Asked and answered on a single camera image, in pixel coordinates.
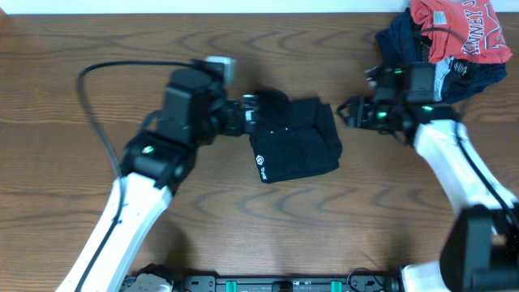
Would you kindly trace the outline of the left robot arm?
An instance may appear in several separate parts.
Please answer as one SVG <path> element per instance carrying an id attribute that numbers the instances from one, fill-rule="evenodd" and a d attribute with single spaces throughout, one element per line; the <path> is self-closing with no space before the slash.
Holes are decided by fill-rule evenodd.
<path id="1" fill-rule="evenodd" d="M 107 148 L 116 179 L 108 202 L 61 291 L 117 291 L 149 230 L 194 169 L 198 148 L 217 135 L 240 136 L 245 114 L 228 99 L 234 62 L 208 58 L 180 64 L 165 88 L 161 109 L 114 155 L 98 121 L 92 125 Z"/>

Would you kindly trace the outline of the black t-shirt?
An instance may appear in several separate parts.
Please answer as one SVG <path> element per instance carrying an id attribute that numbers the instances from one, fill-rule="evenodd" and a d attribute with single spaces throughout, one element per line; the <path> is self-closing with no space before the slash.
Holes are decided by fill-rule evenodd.
<path id="1" fill-rule="evenodd" d="M 291 101 L 275 89 L 254 95 L 258 125 L 249 141 L 262 183 L 312 177 L 339 168 L 342 143 L 331 105 L 318 97 Z"/>

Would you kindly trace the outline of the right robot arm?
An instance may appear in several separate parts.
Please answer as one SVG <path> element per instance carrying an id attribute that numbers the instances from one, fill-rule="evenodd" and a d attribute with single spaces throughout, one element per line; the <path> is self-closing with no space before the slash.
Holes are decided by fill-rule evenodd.
<path id="1" fill-rule="evenodd" d="M 518 287 L 518 198 L 487 168 L 461 113 L 435 98 L 435 66 L 367 72 L 372 97 L 337 109 L 351 128 L 403 136 L 433 170 L 456 215 L 438 260 L 400 271 L 403 291 L 505 291 Z"/>

